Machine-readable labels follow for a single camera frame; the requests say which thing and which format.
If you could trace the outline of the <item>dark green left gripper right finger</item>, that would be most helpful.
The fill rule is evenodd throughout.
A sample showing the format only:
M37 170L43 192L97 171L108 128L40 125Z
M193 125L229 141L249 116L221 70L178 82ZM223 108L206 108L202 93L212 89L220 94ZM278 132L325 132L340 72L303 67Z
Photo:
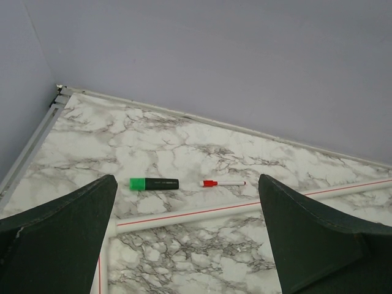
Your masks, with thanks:
M258 192L283 293L391 293L391 227L261 175Z

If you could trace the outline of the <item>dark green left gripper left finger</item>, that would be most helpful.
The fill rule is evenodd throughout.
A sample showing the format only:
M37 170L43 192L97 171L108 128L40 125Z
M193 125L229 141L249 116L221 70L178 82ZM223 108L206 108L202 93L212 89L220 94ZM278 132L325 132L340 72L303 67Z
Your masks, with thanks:
M117 187L105 175L1 219L1 293L89 293Z

